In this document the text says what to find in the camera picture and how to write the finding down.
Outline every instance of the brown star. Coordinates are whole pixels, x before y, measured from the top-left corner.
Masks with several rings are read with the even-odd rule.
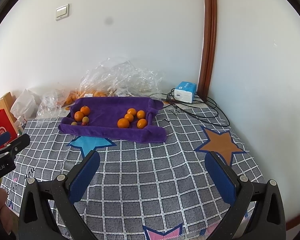
[[[203,126],[202,130],[206,134],[208,140],[195,151],[206,153],[212,151],[217,152],[229,166],[232,164],[234,154],[245,153],[233,142],[230,131],[219,133]]]

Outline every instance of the small green fruit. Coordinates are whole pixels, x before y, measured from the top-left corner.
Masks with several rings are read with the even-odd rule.
[[[84,118],[82,118],[82,122],[88,123],[89,122],[89,118],[87,116],[85,116]]]

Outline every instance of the gray grid tablecloth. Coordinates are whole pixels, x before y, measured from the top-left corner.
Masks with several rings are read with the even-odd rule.
[[[213,110],[190,110],[209,117]],[[31,143],[16,158],[15,171],[3,179],[15,212],[20,211],[27,176],[39,181],[67,173],[82,160],[78,149],[68,146],[73,135],[60,134],[61,118],[46,119],[46,128],[27,123]],[[224,123],[219,117],[210,122]],[[144,240],[142,225],[167,231],[183,223],[183,234],[198,232],[220,221],[229,205],[221,199],[204,166],[205,153],[194,152],[207,140],[202,123],[189,115],[162,109],[154,125],[167,131],[165,143],[139,144],[112,140],[116,146],[100,148],[101,163],[82,200],[75,206],[98,239]],[[230,130],[246,154],[234,155],[232,168],[251,181],[264,182],[262,174],[231,128],[205,124],[213,130]],[[69,235],[50,201],[61,232]],[[254,203],[248,209],[250,214]]]

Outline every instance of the silver bolt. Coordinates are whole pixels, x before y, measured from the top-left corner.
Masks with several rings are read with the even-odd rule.
[[[276,182],[274,179],[271,179],[271,180],[270,180],[270,184],[271,184],[272,186],[276,186],[276,185],[277,185],[277,182]]]
[[[248,181],[248,178],[247,178],[246,176],[244,176],[244,175],[241,175],[241,176],[240,176],[240,180],[241,180],[242,182],[247,182],[247,181]]]
[[[32,184],[32,183],[34,183],[34,178],[30,178],[30,179],[28,179],[28,183],[29,183],[29,184]]]
[[[58,175],[57,180],[58,180],[58,181],[63,181],[65,178],[66,178],[65,175],[60,174],[60,175]]]

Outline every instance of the finger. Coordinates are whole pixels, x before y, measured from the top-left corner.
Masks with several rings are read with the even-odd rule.
[[[10,233],[12,230],[13,222],[11,212],[12,211],[6,205],[0,209],[0,220],[7,233]]]
[[[3,188],[0,188],[0,209],[4,206],[7,197],[8,197],[7,192]]]

